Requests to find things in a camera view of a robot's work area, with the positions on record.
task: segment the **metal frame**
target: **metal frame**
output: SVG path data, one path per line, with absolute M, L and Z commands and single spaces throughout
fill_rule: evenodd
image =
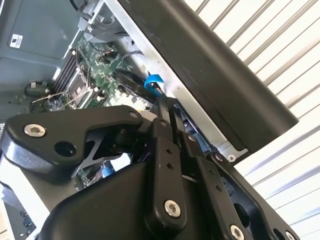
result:
M 168 95 L 174 95 L 178 99 L 197 127 L 202 130 L 202 133 L 206 139 L 212 145 L 217 147 L 224 155 L 226 154 L 224 151 L 228 149 L 228 155 L 235 155 L 236 157 L 241 156 L 243 152 L 235 150 L 235 148 L 230 144 L 230 142 L 218 129 L 216 124 L 211 120 L 197 100 L 192 96 L 190 91 L 181 82 L 171 67 L 167 64 L 167 62 L 150 43 L 144 33 L 124 10 L 121 4 L 117 0 L 100 1 L 104 1 L 108 8 L 113 12 L 114 16 L 121 23 L 123 28 L 133 39 L 134 43 L 137 44 L 138 48 L 143 52 L 148 60 L 148 65 L 146 67 L 149 72 L 151 74 L 159 74 L 161 76 L 165 82 L 165 85 L 168 87 Z

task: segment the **silver screw head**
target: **silver screw head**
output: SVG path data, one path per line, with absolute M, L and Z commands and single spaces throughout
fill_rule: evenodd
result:
M 164 127 L 168 126 L 164 121 L 160 121 L 160 124 Z
M 192 142 L 195 142 L 196 141 L 196 138 L 194 136 L 191 136 L 189 135 L 189 139 L 192 141 Z
M 180 207 L 175 201 L 172 201 L 172 200 L 165 201 L 164 209 L 168 213 L 169 216 L 171 216 L 175 219 L 180 217 L 180 215 L 181 215 Z
M 32 138 L 42 138 L 46 134 L 46 129 L 38 124 L 29 124 L 24 127 L 24 133 Z
M 236 240 L 245 240 L 244 233 L 236 225 L 231 225 L 230 226 L 230 231 L 231 231 L 232 236 L 234 236 L 234 238 Z
M 134 112 L 130 112 L 130 116 L 137 119 L 138 118 L 138 115 Z
M 221 156 L 219 153 L 215 153 L 214 156 L 215 156 L 215 158 L 216 158 L 218 161 L 220 161 L 220 162 L 223 161 L 223 158 L 222 158 L 222 156 Z
M 286 231 L 285 234 L 290 240 L 296 240 L 295 237 L 292 236 L 292 234 L 290 232 Z

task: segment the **black mechanical arm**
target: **black mechanical arm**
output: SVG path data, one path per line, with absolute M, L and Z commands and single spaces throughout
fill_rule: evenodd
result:
M 32 175 L 34 189 L 37 181 L 60 191 L 89 156 L 133 155 L 127 167 L 56 202 L 40 240 L 299 239 L 219 152 L 203 154 L 172 98 L 158 99 L 152 113 L 123 105 L 18 115 L 7 121 L 1 149 L 0 168 L 10 162 Z

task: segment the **black cable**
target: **black cable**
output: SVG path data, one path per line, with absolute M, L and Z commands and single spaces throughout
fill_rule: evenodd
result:
M 69 1 L 71 3 L 72 7 L 74 8 L 74 10 L 76 10 L 78 12 L 79 8 L 77 7 L 75 1 L 74 0 L 69 0 Z
M 89 42 L 89 44 L 90 44 L 90 46 L 91 46 L 94 50 L 96 50 L 96 51 L 98 51 L 98 52 L 100 52 L 100 53 L 105 53 L 105 52 L 107 52 L 107 50 L 100 50 L 100 49 L 96 48 L 96 47 L 92 44 L 92 42 Z

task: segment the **green circuit board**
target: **green circuit board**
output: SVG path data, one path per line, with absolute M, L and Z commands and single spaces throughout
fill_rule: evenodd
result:
M 91 44 L 85 39 L 83 34 L 80 34 L 74 41 L 73 48 L 78 48 L 82 55 L 82 61 L 80 65 L 84 68 L 90 68 L 91 81 L 100 91 L 106 96 L 107 99 L 117 98 L 116 89 L 117 81 L 112 77 L 112 73 L 116 68 L 122 68 L 122 56 L 118 54 L 116 58 L 108 58 L 108 63 L 101 61 L 104 57 L 104 52 L 118 51 L 114 46 L 109 46 L 107 43 Z M 98 106 L 100 103 L 96 100 L 92 100 L 88 107 Z

